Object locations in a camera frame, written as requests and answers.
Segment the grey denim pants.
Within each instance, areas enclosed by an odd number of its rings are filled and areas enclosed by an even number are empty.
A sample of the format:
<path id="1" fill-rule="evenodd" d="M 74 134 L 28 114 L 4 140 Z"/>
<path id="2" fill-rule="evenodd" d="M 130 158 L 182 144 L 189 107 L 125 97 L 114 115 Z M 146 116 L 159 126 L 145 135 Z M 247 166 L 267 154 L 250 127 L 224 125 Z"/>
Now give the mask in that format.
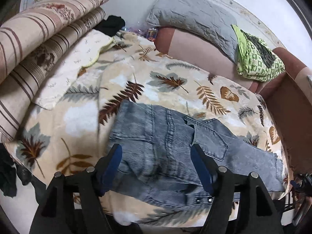
<path id="1" fill-rule="evenodd" d="M 109 136 L 122 146 L 114 192 L 163 208 L 210 206 L 190 158 L 198 144 L 218 165 L 235 174 L 256 172 L 270 192 L 283 192 L 283 163 L 248 144 L 217 119 L 200 121 L 158 105 L 123 101 Z"/>

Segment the black clothes on floor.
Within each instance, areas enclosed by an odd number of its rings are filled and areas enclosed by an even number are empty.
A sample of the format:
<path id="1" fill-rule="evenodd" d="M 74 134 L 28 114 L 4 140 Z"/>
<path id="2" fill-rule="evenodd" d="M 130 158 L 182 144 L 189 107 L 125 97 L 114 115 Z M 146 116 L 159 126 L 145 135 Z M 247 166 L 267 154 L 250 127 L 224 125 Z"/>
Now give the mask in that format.
<path id="1" fill-rule="evenodd" d="M 1 191 L 6 197 L 17 195 L 16 178 L 19 178 L 23 186 L 32 184 L 35 191 L 35 199 L 41 203 L 46 191 L 46 185 L 37 179 L 26 167 L 15 162 L 1 143 Z"/>

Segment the beige leaf print blanket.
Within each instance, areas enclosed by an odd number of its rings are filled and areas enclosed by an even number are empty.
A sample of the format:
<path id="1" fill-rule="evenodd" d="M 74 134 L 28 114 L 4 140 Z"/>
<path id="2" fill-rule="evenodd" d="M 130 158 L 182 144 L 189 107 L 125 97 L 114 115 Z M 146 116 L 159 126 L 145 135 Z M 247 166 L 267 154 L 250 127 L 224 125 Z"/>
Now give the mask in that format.
<path id="1" fill-rule="evenodd" d="M 127 33 L 125 50 L 111 49 L 77 77 L 52 110 L 32 108 L 22 136 L 39 155 L 28 169 L 42 182 L 56 171 L 66 175 L 84 170 L 104 155 L 115 121 L 100 111 L 112 100 L 135 90 L 137 103 L 160 105 L 194 119 L 219 119 L 234 135 L 266 152 L 282 164 L 282 190 L 289 191 L 284 149 L 264 99 L 242 83 L 210 73 L 159 52 L 150 41 Z"/>

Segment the pink brown bed sheet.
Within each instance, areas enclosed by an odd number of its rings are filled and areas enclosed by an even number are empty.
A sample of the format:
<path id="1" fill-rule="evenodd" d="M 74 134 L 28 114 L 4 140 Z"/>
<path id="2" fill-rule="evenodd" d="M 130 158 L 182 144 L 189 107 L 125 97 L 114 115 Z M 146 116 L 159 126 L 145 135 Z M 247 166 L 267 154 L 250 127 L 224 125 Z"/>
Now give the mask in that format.
<path id="1" fill-rule="evenodd" d="M 270 82 L 260 83 L 238 75 L 236 65 L 211 43 L 177 28 L 160 28 L 155 46 L 175 59 L 260 94 L 281 136 L 289 166 L 295 174 L 311 173 L 311 68 L 277 47 L 273 52 L 283 61 L 285 72 Z"/>

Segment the green patterned folded cloth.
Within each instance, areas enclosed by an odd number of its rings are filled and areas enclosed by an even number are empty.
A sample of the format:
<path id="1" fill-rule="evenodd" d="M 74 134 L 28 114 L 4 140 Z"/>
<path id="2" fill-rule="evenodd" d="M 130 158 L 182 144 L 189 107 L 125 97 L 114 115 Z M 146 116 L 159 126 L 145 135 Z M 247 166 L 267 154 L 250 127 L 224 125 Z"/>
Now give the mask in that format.
<path id="1" fill-rule="evenodd" d="M 236 71 L 240 76 L 269 82 L 285 72 L 284 63 L 263 39 L 243 31 L 237 25 L 232 25 L 232 29 L 238 41 Z"/>

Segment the cream embroidered cloth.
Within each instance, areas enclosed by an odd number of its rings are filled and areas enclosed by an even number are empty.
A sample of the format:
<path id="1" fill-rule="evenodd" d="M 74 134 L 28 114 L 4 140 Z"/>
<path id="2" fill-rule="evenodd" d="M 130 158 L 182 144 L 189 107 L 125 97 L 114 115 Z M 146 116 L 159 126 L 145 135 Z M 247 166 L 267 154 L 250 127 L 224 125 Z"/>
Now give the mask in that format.
<path id="1" fill-rule="evenodd" d="M 46 110 L 52 110 L 76 81 L 81 70 L 92 66 L 100 53 L 113 44 L 112 37 L 98 30 L 88 31 L 54 65 L 32 103 Z"/>

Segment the colourful wrapper by pillow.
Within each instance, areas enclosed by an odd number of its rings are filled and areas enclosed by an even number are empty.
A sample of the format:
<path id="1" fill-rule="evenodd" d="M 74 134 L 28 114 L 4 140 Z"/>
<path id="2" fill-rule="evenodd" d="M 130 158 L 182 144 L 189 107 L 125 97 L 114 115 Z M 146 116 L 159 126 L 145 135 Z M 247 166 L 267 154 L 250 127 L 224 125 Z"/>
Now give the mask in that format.
<path id="1" fill-rule="evenodd" d="M 147 26 L 140 26 L 140 27 L 128 27 L 126 29 L 128 32 L 135 33 L 141 37 L 148 39 L 149 41 L 155 41 L 158 29 L 155 27 L 147 27 Z"/>

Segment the black garment by quilt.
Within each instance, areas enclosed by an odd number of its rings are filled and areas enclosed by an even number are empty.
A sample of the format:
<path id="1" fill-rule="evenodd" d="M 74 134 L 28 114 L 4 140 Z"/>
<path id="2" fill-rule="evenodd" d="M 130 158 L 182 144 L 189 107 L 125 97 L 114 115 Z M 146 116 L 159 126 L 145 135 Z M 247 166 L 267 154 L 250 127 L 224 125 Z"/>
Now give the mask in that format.
<path id="1" fill-rule="evenodd" d="M 119 30 L 125 26 L 125 21 L 120 16 L 110 15 L 106 20 L 98 23 L 94 30 L 98 30 L 107 36 L 113 37 Z"/>

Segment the grey quilted pillow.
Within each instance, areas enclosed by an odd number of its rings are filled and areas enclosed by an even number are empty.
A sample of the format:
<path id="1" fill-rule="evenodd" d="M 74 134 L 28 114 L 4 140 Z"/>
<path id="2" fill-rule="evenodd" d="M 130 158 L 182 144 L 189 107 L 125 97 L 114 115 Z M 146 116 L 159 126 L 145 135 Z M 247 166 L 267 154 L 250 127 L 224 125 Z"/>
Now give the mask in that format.
<path id="1" fill-rule="evenodd" d="M 230 12 L 208 0 L 157 0 L 146 18 L 155 27 L 175 27 L 212 43 L 237 63 L 238 41 Z"/>

